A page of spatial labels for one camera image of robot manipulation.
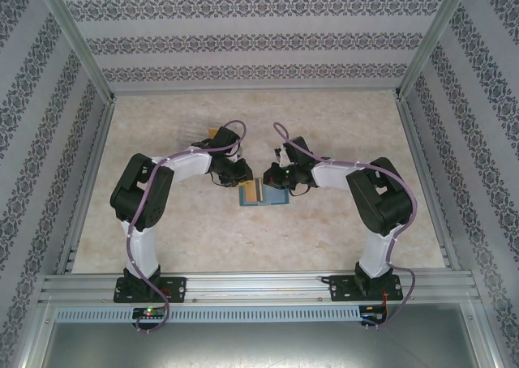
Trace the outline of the right controller circuit board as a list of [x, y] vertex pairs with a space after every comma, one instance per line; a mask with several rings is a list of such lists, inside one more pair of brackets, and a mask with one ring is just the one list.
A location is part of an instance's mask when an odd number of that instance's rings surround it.
[[388, 311], [386, 306], [360, 306], [359, 313], [363, 325], [375, 326], [386, 321]]

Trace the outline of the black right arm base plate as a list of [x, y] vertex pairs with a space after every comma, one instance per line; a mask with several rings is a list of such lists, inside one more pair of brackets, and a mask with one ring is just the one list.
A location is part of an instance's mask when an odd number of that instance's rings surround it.
[[400, 302], [404, 298], [401, 289], [400, 278], [391, 275], [381, 287], [376, 287], [367, 295], [363, 295], [361, 289], [354, 281], [354, 275], [328, 276], [321, 279], [329, 285], [330, 297], [333, 302], [356, 302], [356, 301], [382, 301], [384, 293], [390, 302]]

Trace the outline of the grey metal sheet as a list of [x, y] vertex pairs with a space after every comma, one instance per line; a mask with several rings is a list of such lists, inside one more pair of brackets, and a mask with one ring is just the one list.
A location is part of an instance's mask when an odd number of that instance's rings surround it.
[[42, 368], [495, 368], [459, 305], [412, 305], [381, 328], [356, 322], [64, 323]]

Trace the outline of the left controller circuit board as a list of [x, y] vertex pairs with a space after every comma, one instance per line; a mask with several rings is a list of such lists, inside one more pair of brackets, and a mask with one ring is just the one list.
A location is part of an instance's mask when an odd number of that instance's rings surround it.
[[166, 315], [164, 308], [134, 308], [132, 312], [132, 318], [134, 320], [149, 319], [149, 320], [162, 320]]

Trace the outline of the aluminium frame post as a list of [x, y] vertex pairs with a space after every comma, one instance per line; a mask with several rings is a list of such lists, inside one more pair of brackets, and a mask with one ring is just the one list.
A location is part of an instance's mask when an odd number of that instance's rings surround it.
[[395, 89], [395, 97], [399, 101], [410, 93], [415, 80], [419, 77], [427, 59], [435, 48], [438, 40], [441, 38], [445, 28], [448, 26], [448, 21], [451, 19], [460, 2], [461, 0], [443, 0], [440, 4], [435, 17], [419, 44], [400, 84]]
[[101, 94], [102, 100], [105, 103], [111, 103], [114, 98], [114, 93], [101, 68], [97, 64], [66, 2], [64, 0], [45, 0], [45, 3], [57, 20], [71, 48], [75, 51], [83, 68], [88, 73], [89, 78], [97, 91]]

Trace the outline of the blue leather card holder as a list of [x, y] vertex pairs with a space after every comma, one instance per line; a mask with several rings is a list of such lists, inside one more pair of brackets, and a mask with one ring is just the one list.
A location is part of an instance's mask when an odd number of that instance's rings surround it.
[[280, 190], [265, 184], [261, 185], [262, 199], [255, 202], [246, 201], [245, 186], [239, 187], [239, 205], [242, 207], [248, 206], [275, 206], [285, 205], [290, 202], [290, 194], [287, 189]]

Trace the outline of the controller circuit board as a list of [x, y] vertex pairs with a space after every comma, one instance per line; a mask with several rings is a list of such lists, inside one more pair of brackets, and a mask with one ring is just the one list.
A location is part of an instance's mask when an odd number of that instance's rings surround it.
[[359, 313], [363, 325], [375, 326], [386, 321], [388, 311], [386, 306], [360, 306]]
[[149, 319], [149, 320], [162, 320], [166, 315], [164, 308], [134, 308], [132, 312], [132, 318], [134, 320]]

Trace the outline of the gold card with black stripe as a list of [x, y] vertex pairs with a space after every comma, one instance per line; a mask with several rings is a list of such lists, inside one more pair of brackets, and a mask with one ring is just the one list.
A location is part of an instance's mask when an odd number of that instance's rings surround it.
[[248, 182], [242, 189], [244, 203], [261, 203], [263, 201], [263, 185], [261, 182]]

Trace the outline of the aluminium side rail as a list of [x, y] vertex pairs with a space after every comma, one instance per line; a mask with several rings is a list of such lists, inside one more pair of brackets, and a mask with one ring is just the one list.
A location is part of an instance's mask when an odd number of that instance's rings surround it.
[[95, 138], [92, 140], [92, 147], [88, 158], [88, 165], [86, 166], [83, 181], [79, 187], [78, 197], [71, 216], [71, 222], [66, 231], [65, 241], [58, 256], [55, 274], [62, 275], [66, 273], [72, 249], [78, 245], [81, 238], [116, 103], [117, 97], [114, 96], [104, 109], [97, 124]]
[[417, 170], [418, 179], [422, 188], [425, 203], [427, 205], [427, 213], [431, 218], [432, 226], [439, 243], [442, 258], [446, 267], [453, 271], [460, 271], [460, 265], [453, 241], [448, 231], [448, 225], [441, 210], [440, 202], [437, 199], [435, 187], [432, 177], [428, 169], [426, 157], [422, 151], [418, 137], [418, 132], [414, 125], [407, 104], [400, 98], [395, 100], [397, 111], [399, 113], [403, 130], [410, 147], [410, 153], [413, 157], [414, 165]]

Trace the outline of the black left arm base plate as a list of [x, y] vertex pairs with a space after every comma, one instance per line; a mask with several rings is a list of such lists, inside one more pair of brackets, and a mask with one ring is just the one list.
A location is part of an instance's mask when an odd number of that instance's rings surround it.
[[[160, 277], [157, 288], [169, 303], [183, 303], [187, 279], [183, 277]], [[115, 303], [160, 303], [164, 299], [149, 284], [141, 279], [125, 277], [117, 279], [113, 300]]]

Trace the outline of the aluminium mounting rail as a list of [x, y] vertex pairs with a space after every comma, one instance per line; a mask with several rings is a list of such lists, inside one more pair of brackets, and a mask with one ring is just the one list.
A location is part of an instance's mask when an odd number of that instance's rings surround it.
[[[479, 302], [481, 295], [471, 272], [426, 269], [416, 272], [413, 290], [411, 277], [403, 273], [403, 293], [410, 304]], [[187, 273], [184, 304], [215, 306], [244, 304], [309, 305], [329, 304], [329, 286], [315, 272]], [[115, 274], [66, 274], [47, 276], [37, 301], [54, 306], [101, 306], [113, 302]]]

